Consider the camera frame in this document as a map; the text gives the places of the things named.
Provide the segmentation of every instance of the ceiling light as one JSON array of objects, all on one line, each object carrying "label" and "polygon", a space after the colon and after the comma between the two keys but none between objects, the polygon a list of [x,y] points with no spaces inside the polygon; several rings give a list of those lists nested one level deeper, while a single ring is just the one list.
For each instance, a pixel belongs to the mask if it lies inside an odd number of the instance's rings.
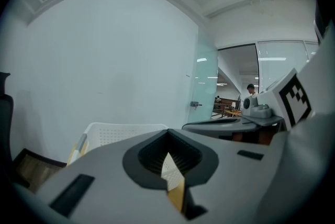
[{"label": "ceiling light", "polygon": [[268,60],[277,60],[277,61],[284,61],[286,58],[259,58],[260,61],[268,61]]}]

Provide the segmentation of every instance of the black office chair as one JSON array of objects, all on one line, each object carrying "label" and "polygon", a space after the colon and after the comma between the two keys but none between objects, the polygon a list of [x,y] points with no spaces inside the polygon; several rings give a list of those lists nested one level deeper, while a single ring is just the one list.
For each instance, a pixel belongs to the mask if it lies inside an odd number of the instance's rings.
[{"label": "black office chair", "polygon": [[10,154],[9,138],[14,102],[11,96],[5,94],[5,81],[8,76],[10,73],[0,72],[0,160],[11,181],[29,187],[29,183],[16,172]]}]

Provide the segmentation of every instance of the black rectangular slot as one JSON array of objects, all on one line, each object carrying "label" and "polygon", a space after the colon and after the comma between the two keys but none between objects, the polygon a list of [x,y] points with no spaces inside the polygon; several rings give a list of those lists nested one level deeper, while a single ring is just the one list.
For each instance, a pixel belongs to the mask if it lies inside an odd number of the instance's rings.
[{"label": "black rectangular slot", "polygon": [[261,161],[264,156],[263,154],[260,154],[260,153],[255,153],[255,152],[245,151],[245,150],[240,150],[237,154],[242,155],[247,158],[259,160],[259,161]]},{"label": "black rectangular slot", "polygon": [[84,196],[94,177],[80,174],[69,186],[50,204],[50,207],[68,217]]}]

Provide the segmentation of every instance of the wooden floor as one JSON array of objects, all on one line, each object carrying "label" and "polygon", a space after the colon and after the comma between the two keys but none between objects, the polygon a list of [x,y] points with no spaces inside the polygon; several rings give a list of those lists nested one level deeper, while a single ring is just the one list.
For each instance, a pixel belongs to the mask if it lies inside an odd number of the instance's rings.
[{"label": "wooden floor", "polygon": [[18,164],[17,172],[29,182],[29,190],[33,193],[53,174],[62,168],[43,161],[40,161],[30,155],[25,155]]}]

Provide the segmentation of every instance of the glass door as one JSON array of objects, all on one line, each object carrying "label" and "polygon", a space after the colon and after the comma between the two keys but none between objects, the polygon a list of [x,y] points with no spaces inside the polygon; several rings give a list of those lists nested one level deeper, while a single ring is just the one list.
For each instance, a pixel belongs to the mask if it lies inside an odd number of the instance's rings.
[{"label": "glass door", "polygon": [[188,122],[210,120],[218,80],[218,50],[199,30],[195,79]]}]

